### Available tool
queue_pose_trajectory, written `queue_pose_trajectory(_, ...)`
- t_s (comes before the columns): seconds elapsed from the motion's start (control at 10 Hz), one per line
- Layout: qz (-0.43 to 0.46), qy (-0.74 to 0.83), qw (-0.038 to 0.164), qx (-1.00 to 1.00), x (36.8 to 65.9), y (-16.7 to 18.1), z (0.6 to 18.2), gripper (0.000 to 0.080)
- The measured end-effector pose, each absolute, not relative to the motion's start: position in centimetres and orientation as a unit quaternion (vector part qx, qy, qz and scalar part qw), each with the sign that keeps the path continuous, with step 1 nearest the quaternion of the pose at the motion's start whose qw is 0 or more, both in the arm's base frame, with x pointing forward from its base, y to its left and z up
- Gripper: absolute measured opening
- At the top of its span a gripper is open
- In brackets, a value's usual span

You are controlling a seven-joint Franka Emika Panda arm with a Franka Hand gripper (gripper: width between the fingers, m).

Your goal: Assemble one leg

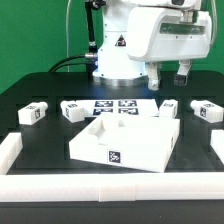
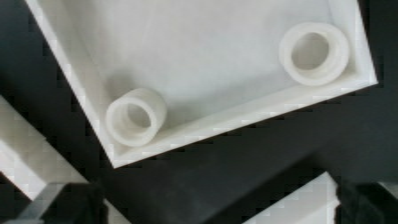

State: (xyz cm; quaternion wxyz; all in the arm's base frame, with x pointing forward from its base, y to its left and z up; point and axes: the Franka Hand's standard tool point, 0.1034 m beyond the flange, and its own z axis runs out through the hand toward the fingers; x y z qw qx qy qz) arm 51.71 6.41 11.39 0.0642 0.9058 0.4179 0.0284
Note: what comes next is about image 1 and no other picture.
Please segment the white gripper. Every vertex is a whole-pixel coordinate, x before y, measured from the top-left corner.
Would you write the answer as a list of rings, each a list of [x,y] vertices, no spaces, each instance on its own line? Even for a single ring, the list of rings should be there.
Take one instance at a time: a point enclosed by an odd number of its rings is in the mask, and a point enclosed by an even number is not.
[[[205,58],[210,50],[211,17],[198,12],[195,23],[183,22],[179,10],[157,7],[136,7],[128,19],[126,47],[130,59],[146,64],[148,88],[160,87],[159,64],[179,61],[174,75],[176,86],[185,86],[192,66],[187,59]]]

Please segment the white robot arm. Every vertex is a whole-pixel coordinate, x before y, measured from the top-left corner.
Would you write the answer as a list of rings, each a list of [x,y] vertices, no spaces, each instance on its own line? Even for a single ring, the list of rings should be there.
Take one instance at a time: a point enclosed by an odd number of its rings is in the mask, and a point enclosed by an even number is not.
[[[217,36],[216,0],[85,0],[102,11],[103,43],[90,39],[93,80],[111,86],[143,81],[156,91],[162,62],[177,61],[174,84],[187,84],[195,59],[205,58]]]

